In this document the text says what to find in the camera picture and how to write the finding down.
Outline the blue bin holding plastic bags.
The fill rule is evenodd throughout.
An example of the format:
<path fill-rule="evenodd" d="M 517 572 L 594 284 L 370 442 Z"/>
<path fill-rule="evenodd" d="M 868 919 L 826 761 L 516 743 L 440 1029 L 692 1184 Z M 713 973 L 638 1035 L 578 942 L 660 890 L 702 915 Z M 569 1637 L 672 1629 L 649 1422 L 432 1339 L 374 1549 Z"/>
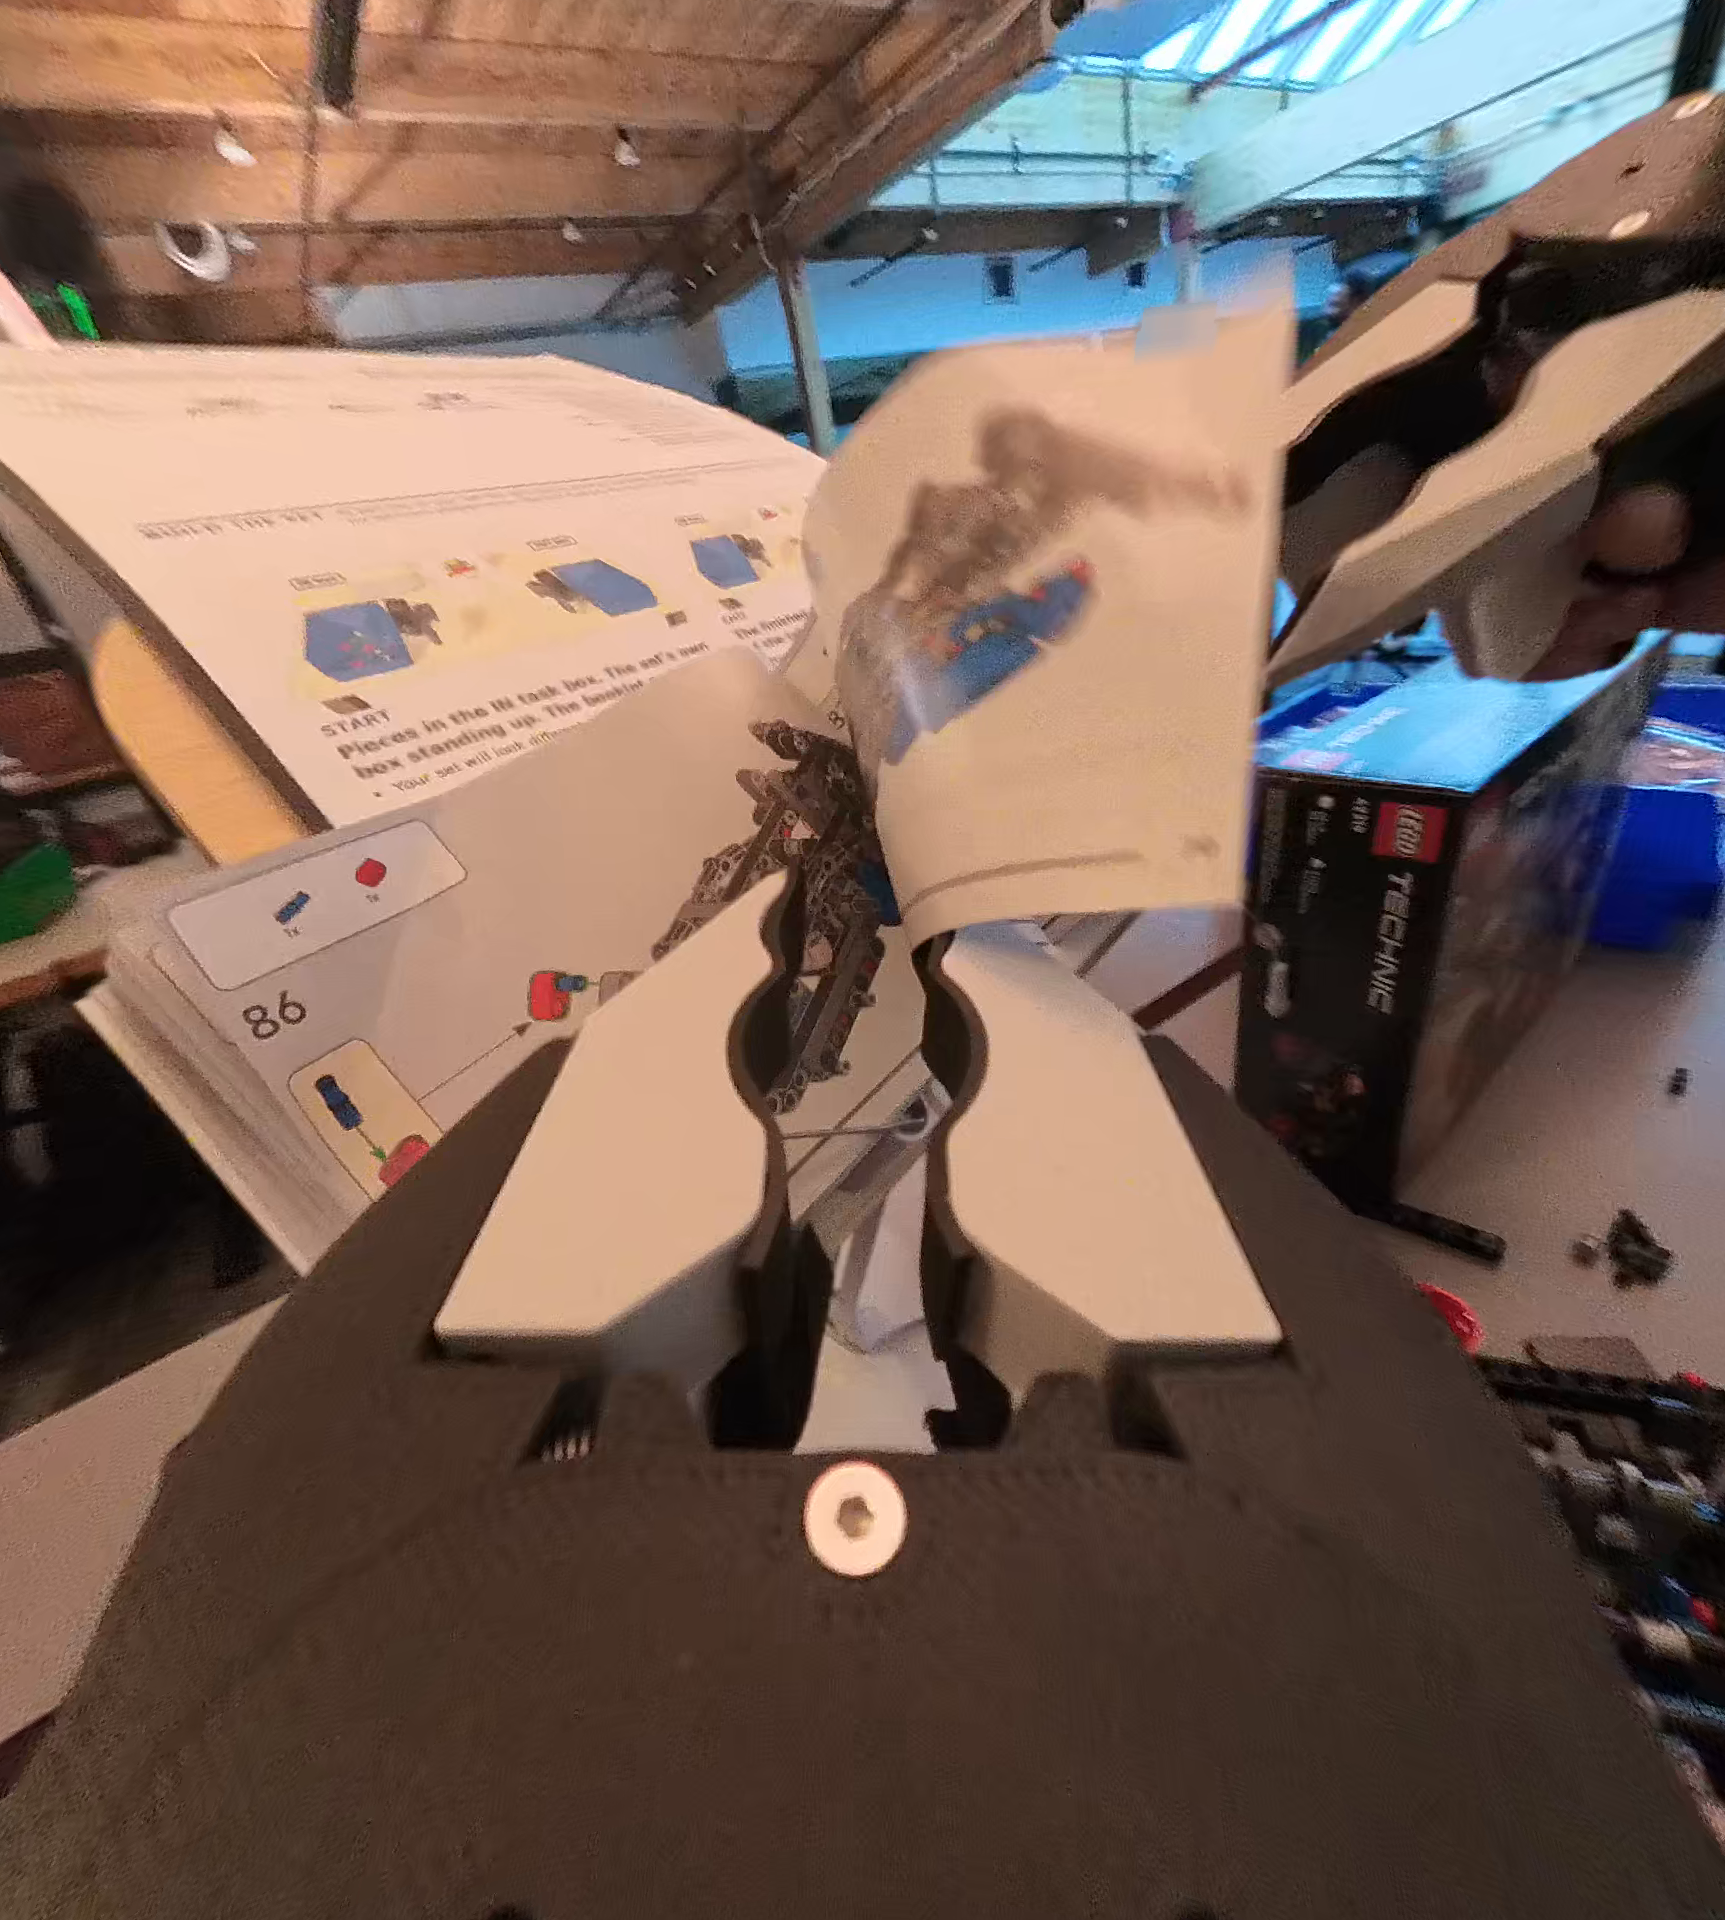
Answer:
<path fill-rule="evenodd" d="M 1725 678 L 1669 680 L 1623 766 L 1595 948 L 1660 953 L 1725 901 Z"/>

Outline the white book stand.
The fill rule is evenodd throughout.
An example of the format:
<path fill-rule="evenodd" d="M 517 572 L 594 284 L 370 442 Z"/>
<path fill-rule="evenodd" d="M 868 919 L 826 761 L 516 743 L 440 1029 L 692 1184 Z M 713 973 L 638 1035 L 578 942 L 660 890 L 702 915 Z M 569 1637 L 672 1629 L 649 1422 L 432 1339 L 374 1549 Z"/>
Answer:
<path fill-rule="evenodd" d="M 441 1357 L 389 1256 L 429 1253 L 420 1208 L 305 1281 L 0 1437 L 0 1803 L 67 1698 L 109 1595 L 170 1484 L 172 1605 L 197 1661 L 437 1498 L 511 1464 L 552 1384 Z"/>

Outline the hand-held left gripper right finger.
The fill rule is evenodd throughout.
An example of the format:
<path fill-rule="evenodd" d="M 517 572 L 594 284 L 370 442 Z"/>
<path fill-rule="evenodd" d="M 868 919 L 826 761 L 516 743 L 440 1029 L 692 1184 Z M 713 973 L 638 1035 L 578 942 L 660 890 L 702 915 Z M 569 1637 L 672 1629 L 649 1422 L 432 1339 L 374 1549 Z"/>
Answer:
<path fill-rule="evenodd" d="M 1032 927 L 943 935 L 920 978 L 946 1094 L 923 1195 L 923 1322 L 952 1397 L 925 1419 L 933 1444 L 1002 1444 L 1048 1380 L 1098 1388 L 1135 1444 L 1158 1378 L 1279 1359 L 1279 1317 L 1136 1020 Z"/>

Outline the small connector pins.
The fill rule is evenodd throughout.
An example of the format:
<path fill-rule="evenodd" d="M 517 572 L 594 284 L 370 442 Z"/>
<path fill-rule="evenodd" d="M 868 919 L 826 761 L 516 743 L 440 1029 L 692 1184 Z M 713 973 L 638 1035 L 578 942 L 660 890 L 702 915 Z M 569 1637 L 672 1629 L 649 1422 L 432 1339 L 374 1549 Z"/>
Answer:
<path fill-rule="evenodd" d="M 1579 1243 L 1615 1282 L 1725 1295 L 1725 1065 L 1641 1069 L 1585 1143 Z"/>

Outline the person's right hand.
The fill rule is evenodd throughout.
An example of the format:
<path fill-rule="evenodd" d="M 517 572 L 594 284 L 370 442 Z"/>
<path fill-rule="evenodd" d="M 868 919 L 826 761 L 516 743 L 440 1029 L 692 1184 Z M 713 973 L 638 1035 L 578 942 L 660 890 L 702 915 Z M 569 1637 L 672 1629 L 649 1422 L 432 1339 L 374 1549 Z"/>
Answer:
<path fill-rule="evenodd" d="M 1670 488 L 1619 494 L 1588 525 L 1587 558 L 1608 574 L 1573 611 L 1565 641 L 1585 660 L 1623 653 L 1642 632 L 1725 637 L 1725 557 L 1690 567 L 1690 512 Z"/>

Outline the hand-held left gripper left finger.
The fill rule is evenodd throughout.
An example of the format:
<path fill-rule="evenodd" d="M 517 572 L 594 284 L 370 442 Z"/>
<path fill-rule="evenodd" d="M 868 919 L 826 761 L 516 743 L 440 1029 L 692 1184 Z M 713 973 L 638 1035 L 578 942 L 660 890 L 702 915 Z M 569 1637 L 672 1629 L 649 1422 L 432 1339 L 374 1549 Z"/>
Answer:
<path fill-rule="evenodd" d="M 433 1319 L 444 1355 L 656 1376 L 721 1447 L 794 1444 L 794 1228 L 772 1090 L 794 875 L 586 1018 Z"/>

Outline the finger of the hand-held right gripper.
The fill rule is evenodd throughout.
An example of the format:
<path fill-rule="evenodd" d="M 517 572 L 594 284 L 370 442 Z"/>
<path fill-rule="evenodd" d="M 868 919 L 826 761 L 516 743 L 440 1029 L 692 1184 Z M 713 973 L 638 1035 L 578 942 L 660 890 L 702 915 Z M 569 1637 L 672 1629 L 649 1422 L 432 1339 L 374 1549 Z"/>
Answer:
<path fill-rule="evenodd" d="M 1514 404 L 1514 363 L 1480 283 L 1436 279 L 1362 306 L 1283 396 L 1283 506 L 1377 458 L 1406 487 L 1468 452 Z"/>
<path fill-rule="evenodd" d="M 1523 682 L 1585 587 L 1585 530 L 1615 467 L 1673 458 L 1725 395 L 1725 290 L 1596 318 L 1548 349 L 1498 426 L 1406 488 L 1364 456 L 1285 508 L 1296 606 L 1271 691 L 1436 614 L 1458 666 Z"/>

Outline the toy set box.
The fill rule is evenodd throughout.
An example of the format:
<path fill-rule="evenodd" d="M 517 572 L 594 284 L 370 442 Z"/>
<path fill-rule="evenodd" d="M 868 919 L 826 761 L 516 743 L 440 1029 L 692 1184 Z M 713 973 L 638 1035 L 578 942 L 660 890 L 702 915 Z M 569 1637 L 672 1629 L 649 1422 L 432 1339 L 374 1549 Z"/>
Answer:
<path fill-rule="evenodd" d="M 1234 1097 L 1358 1214 L 1396 1202 L 1579 959 L 1666 674 L 1451 660 L 1256 753 Z"/>

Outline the instruction booklet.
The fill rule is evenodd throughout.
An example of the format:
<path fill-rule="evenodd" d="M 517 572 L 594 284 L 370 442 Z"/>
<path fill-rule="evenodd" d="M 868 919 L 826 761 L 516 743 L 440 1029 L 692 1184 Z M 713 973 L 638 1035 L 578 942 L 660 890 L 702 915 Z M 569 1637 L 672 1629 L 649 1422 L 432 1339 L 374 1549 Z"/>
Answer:
<path fill-rule="evenodd" d="M 525 1054 L 808 869 L 772 1106 L 920 1081 L 909 946 L 1233 911 L 1291 324 L 930 355 L 832 460 L 554 357 L 0 346 L 0 492 L 301 845 L 99 1011 L 298 1271 Z"/>

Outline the long black beam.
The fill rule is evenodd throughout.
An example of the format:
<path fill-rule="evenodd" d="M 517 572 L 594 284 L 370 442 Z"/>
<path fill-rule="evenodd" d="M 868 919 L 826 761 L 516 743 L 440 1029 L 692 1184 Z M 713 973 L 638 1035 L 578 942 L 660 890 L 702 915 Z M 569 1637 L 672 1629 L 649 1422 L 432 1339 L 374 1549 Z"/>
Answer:
<path fill-rule="evenodd" d="M 1504 1239 L 1441 1213 L 1388 1202 L 1377 1208 L 1375 1217 L 1381 1227 L 1396 1235 L 1415 1239 L 1472 1265 L 1496 1269 L 1507 1258 Z"/>

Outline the brick-built toy truck chassis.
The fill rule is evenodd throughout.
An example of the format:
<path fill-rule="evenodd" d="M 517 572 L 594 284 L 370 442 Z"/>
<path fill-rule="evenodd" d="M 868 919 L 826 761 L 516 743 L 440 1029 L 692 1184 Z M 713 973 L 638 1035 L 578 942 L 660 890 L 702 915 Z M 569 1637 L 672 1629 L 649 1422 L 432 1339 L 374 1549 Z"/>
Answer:
<path fill-rule="evenodd" d="M 1725 1851 L 1725 1384 L 1627 1340 L 1470 1352 L 1588 1573 L 1639 1704 Z"/>

